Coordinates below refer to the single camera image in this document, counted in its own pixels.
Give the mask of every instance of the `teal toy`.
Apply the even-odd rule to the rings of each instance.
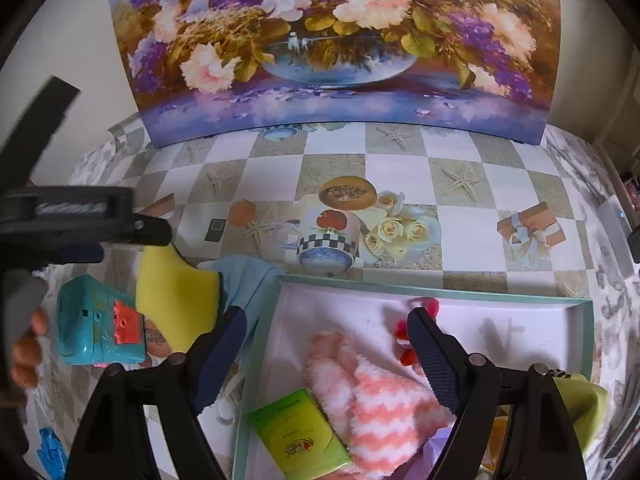
[[[135,302],[88,274],[58,293],[58,353],[70,365],[135,364],[146,358]]]

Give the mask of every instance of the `orange toy part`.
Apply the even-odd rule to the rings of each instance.
[[[113,320],[115,328],[113,330],[116,343],[123,345],[126,343],[140,342],[140,314],[128,307],[120,300],[113,304]]]

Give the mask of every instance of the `white wall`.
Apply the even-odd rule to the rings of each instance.
[[[548,122],[593,140],[618,98],[632,41],[604,0],[560,5],[560,63]],[[639,119],[628,117],[636,124]]]
[[[561,6],[549,122],[590,140],[618,95],[632,43],[603,0],[561,0]],[[63,184],[79,157],[109,138],[106,129],[136,111],[108,0],[48,0],[39,10],[0,72],[0,139],[52,73],[82,94],[34,171],[36,184]],[[635,126],[638,115],[624,120]]]
[[[84,152],[138,109],[129,89],[108,0],[47,0],[0,72],[0,141],[50,75],[81,89],[31,179],[65,184]]]

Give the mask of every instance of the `flower vase painting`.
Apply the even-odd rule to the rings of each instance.
[[[152,142],[279,124],[444,126],[537,144],[559,0],[110,0]]]

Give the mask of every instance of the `finger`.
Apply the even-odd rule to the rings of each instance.
[[[11,378],[21,388],[35,388],[38,386],[38,376],[33,368],[14,365],[11,368]]]
[[[16,364],[34,367],[42,362],[42,349],[36,338],[23,337],[14,343],[14,359]]]
[[[35,335],[45,335],[49,329],[49,317],[43,308],[38,308],[31,314],[31,329]]]

